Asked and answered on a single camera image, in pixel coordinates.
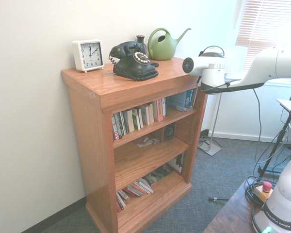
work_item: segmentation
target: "bookshelf top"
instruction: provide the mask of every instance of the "bookshelf top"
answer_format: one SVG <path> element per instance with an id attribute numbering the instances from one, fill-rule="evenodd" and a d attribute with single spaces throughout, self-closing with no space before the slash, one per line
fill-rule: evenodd
<path id="1" fill-rule="evenodd" d="M 112 64 L 87 73 L 62 70 L 62 77 L 69 88 L 88 98 L 103 112 L 113 113 L 196 87 L 198 77 L 186 75 L 182 70 L 183 59 L 174 57 L 155 62 L 160 64 L 156 68 L 158 76 L 141 82 L 115 75 Z"/>

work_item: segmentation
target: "red button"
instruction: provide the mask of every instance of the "red button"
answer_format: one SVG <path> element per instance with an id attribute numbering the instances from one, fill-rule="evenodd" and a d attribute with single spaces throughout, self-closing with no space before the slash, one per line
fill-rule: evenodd
<path id="1" fill-rule="evenodd" d="M 271 191 L 271 189 L 272 189 L 272 184 L 271 183 L 269 183 L 268 181 L 265 181 L 264 183 L 263 183 L 263 191 L 265 192 L 265 193 L 269 193 L 270 191 Z"/>

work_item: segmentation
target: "green watering can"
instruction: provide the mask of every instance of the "green watering can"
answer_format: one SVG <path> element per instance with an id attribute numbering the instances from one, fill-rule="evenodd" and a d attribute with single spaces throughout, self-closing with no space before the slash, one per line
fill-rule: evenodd
<path id="1" fill-rule="evenodd" d="M 172 59 L 173 56 L 175 55 L 176 47 L 179 41 L 183 38 L 184 34 L 186 34 L 188 30 L 191 30 L 191 28 L 188 28 L 187 30 L 185 30 L 184 33 L 177 40 L 174 40 L 171 37 L 170 33 L 165 28 L 158 28 L 154 30 L 151 33 L 149 41 L 147 43 L 147 47 L 148 47 L 151 57 L 154 60 L 159 60 L 159 61 Z M 150 46 L 153 35 L 158 31 L 165 31 L 166 34 L 158 37 L 153 42 L 152 46 Z"/>

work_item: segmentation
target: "window blinds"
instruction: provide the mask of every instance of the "window blinds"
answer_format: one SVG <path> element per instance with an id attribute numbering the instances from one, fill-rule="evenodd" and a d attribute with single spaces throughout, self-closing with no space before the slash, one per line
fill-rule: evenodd
<path id="1" fill-rule="evenodd" d="M 291 0 L 247 0 L 236 45 L 248 47 L 243 71 L 263 49 L 291 44 Z"/>

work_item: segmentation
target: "small black vase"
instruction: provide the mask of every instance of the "small black vase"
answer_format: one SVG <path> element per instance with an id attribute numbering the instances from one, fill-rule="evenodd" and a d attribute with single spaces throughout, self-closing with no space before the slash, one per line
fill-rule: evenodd
<path id="1" fill-rule="evenodd" d="M 145 36 L 144 35 L 137 35 L 136 37 L 137 37 L 137 42 L 140 44 L 143 44 L 146 47 L 146 44 L 144 43 Z"/>

